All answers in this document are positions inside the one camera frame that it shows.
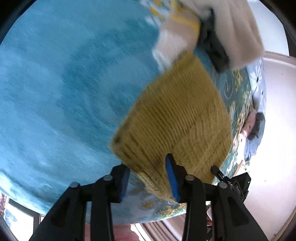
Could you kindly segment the teal floral blanket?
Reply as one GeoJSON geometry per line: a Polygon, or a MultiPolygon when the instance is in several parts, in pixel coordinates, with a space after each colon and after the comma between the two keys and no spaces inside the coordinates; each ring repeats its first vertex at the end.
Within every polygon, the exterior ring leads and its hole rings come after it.
{"type": "Polygon", "coordinates": [[[1,44],[1,191],[46,214],[120,163],[111,138],[159,73],[168,1],[36,1],[1,44]]]}

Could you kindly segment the beige yellow striped sock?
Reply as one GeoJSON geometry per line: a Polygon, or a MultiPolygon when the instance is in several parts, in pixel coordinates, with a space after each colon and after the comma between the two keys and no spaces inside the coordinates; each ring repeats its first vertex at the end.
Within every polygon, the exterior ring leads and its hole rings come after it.
{"type": "Polygon", "coordinates": [[[152,50],[161,72],[170,69],[185,51],[196,48],[200,25],[199,18],[186,11],[171,15],[161,25],[158,40],[152,50]]]}

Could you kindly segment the light blue daisy quilt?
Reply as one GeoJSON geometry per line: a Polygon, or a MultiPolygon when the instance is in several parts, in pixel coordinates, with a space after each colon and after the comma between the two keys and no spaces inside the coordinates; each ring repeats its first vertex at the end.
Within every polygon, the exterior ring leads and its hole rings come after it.
{"type": "Polygon", "coordinates": [[[246,138],[245,143],[244,159],[248,165],[251,157],[256,154],[256,151],[261,143],[265,127],[266,83],[264,77],[263,58],[258,58],[246,68],[251,86],[253,108],[257,112],[255,116],[255,125],[246,138]]]}

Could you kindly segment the beige fluffy folded garment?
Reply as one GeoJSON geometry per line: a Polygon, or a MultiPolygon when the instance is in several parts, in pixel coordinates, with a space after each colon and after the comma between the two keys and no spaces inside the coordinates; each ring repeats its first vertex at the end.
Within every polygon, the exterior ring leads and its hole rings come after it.
{"type": "Polygon", "coordinates": [[[215,14],[215,31],[230,63],[228,69],[243,68],[264,52],[262,38],[247,1],[181,1],[200,20],[215,14]]]}

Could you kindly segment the dark grey cloth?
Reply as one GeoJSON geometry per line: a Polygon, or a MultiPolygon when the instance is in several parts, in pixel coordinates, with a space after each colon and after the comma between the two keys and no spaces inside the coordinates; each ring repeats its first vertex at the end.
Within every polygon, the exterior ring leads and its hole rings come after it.
{"type": "Polygon", "coordinates": [[[210,14],[201,20],[200,35],[197,45],[208,54],[215,70],[218,73],[225,72],[229,67],[229,57],[217,38],[215,31],[215,14],[212,8],[210,14]]]}

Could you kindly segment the mustard yellow knitted sweater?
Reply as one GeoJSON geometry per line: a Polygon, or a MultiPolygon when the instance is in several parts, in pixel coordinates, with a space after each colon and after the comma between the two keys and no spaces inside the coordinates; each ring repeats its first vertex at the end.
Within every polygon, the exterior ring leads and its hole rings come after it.
{"type": "Polygon", "coordinates": [[[167,154],[210,184],[211,167],[223,164],[232,142],[222,97],[199,58],[187,52],[145,88],[110,147],[148,192],[171,200],[167,154]]]}

